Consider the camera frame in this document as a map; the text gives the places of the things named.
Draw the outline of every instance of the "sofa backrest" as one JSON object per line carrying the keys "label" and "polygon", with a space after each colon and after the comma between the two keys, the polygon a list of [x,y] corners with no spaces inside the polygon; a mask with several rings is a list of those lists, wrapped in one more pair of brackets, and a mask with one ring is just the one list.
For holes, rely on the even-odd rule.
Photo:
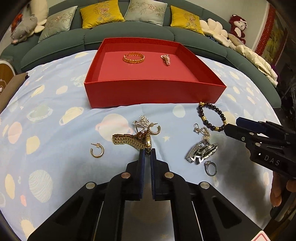
{"label": "sofa backrest", "polygon": [[[85,6],[95,4],[97,2],[103,2],[103,1],[106,1],[106,0],[99,0],[99,1],[98,0],[65,0],[63,2],[60,2],[60,3],[50,7],[48,16],[53,15],[57,12],[62,11],[62,10],[65,10],[69,7],[78,6],[78,8],[74,14],[70,29],[81,28],[82,27],[82,17],[80,14],[80,9]],[[230,32],[230,29],[231,29],[230,23],[228,23],[227,21],[225,21],[224,19],[222,19],[218,15],[216,15],[216,14],[214,14],[214,13],[212,13],[212,12],[210,12],[210,11],[208,11],[196,4],[193,4],[193,3],[188,2],[186,0],[158,0],[158,1],[165,2],[168,4],[167,9],[165,10],[165,16],[164,16],[164,20],[163,20],[164,26],[170,26],[170,24],[172,22],[172,12],[171,12],[170,6],[173,5],[175,7],[184,9],[186,11],[189,11],[189,12],[199,16],[200,19],[208,20],[209,18],[211,18],[215,21],[218,21],[222,24],[223,29]],[[122,15],[124,16],[127,11],[128,5],[129,5],[129,0],[118,0],[118,5],[119,5]]]}

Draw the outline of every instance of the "finger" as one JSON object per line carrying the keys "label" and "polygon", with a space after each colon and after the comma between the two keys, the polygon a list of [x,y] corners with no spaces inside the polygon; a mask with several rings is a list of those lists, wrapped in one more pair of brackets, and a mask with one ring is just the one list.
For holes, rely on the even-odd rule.
{"label": "finger", "polygon": [[270,202],[271,202],[273,207],[278,207],[279,205],[281,205],[281,195],[276,197],[274,195],[274,192],[271,191],[270,192]]}
{"label": "finger", "polygon": [[286,188],[290,192],[296,192],[296,180],[289,180],[287,182]]}
{"label": "finger", "polygon": [[275,197],[279,197],[281,195],[281,179],[280,175],[276,172],[273,172],[271,190]]}

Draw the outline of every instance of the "light green pillow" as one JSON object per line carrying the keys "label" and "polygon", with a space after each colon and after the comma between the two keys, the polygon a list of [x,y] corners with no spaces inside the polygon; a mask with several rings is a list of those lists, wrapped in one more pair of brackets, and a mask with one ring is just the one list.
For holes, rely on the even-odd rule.
{"label": "light green pillow", "polygon": [[124,19],[162,26],[167,5],[154,0],[130,0]]}
{"label": "light green pillow", "polygon": [[78,6],[70,7],[63,11],[60,11],[47,18],[45,28],[43,29],[38,43],[42,40],[49,38],[55,34],[68,31],[71,26],[71,22]]}

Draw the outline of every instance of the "yellow pillow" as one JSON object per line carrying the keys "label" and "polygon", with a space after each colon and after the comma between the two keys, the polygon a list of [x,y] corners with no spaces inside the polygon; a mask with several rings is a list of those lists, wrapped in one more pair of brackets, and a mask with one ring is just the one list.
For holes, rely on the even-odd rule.
{"label": "yellow pillow", "polygon": [[80,9],[82,28],[93,28],[103,23],[124,22],[119,10],[118,0],[110,0],[92,4]]}
{"label": "yellow pillow", "polygon": [[199,16],[178,7],[171,6],[170,8],[172,10],[172,27],[185,28],[204,35]]}

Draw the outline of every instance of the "red plush bear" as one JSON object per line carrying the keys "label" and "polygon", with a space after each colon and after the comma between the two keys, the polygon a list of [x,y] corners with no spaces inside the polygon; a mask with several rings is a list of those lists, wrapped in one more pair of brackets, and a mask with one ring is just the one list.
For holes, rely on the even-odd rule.
{"label": "red plush bear", "polygon": [[247,28],[247,22],[242,17],[233,14],[229,23],[231,24],[230,33],[246,44],[246,40],[243,39],[245,37],[243,31]]}

